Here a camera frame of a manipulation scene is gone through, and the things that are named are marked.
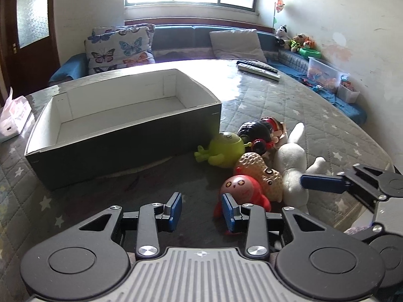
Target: green monster toy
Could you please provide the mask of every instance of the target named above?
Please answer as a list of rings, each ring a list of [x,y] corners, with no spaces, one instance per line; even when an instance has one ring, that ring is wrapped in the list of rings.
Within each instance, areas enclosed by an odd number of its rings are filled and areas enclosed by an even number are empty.
[[[197,162],[207,160],[212,166],[232,168],[247,146],[251,146],[251,143],[243,144],[242,139],[234,133],[219,133],[211,140],[208,150],[201,145],[197,147],[195,158]]]

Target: plastic container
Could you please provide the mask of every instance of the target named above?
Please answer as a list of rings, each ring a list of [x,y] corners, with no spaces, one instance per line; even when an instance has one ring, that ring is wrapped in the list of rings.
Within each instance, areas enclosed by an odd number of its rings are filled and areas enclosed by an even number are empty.
[[[307,48],[300,48],[299,49],[299,54],[302,55],[303,57],[314,57],[320,59],[322,57],[322,54],[317,51],[317,50],[312,50],[312,49],[307,49]]]
[[[350,74],[341,71],[325,60],[309,57],[307,74],[309,80],[321,85],[332,93],[336,93],[342,76],[347,79]]]
[[[340,85],[339,89],[337,90],[337,97],[341,98],[345,103],[355,103],[358,95],[359,92],[350,91],[347,87],[344,87],[343,85]]]

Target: remote control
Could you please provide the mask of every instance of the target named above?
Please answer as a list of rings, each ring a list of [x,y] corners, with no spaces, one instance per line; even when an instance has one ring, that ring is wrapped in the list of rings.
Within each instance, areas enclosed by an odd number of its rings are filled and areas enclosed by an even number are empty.
[[[250,72],[250,73],[254,73],[256,75],[262,75],[264,77],[271,78],[271,79],[274,79],[274,80],[280,80],[280,75],[279,74],[272,73],[270,71],[267,71],[267,70],[264,70],[264,69],[261,69],[261,68],[258,68],[258,67],[254,67],[254,66],[251,66],[251,65],[247,65],[247,64],[244,64],[244,63],[239,63],[238,64],[238,69],[243,70],[243,71],[247,71],[247,72]]]
[[[256,61],[246,61],[246,60],[239,60],[237,61],[237,65],[243,63],[245,65],[250,65],[250,66],[254,66],[257,68],[262,68],[264,70],[273,72],[273,73],[278,73],[279,71],[276,68],[273,68],[272,66],[269,65],[265,65],[263,64],[263,62],[256,62]]]

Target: window frame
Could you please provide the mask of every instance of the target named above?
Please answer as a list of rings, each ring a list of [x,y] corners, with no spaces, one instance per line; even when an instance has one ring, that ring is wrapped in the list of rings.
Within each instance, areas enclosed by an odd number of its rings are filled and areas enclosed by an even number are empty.
[[[250,12],[255,12],[256,11],[257,0],[253,0],[252,8],[247,8],[247,7],[243,7],[243,6],[236,6],[234,4],[225,4],[225,3],[221,3],[220,0],[217,0],[217,1],[218,1],[217,3],[189,2],[189,1],[158,1],[158,2],[129,3],[127,0],[124,0],[124,6],[125,7],[145,6],[145,5],[153,5],[153,4],[198,4],[198,5],[204,5],[204,6],[218,6],[218,7],[230,8],[230,9],[238,9],[238,10],[244,10],[244,11],[250,11]]]

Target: window sill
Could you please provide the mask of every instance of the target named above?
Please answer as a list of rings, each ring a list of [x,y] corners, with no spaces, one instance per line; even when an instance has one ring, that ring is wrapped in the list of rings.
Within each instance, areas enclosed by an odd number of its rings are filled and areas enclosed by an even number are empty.
[[[253,12],[253,11],[248,11],[248,10],[242,10],[242,9],[237,9],[237,8],[231,8],[231,7],[223,7],[223,6],[214,6],[210,4],[187,4],[187,3],[155,3],[155,4],[138,4],[136,6],[125,6],[125,9],[139,9],[139,8],[151,8],[151,7],[158,7],[158,8],[164,8],[164,7],[197,7],[197,8],[209,8],[209,9],[219,9],[219,10],[231,10],[235,12],[242,12],[246,14],[251,14],[251,15],[256,15],[259,16],[258,12]]]

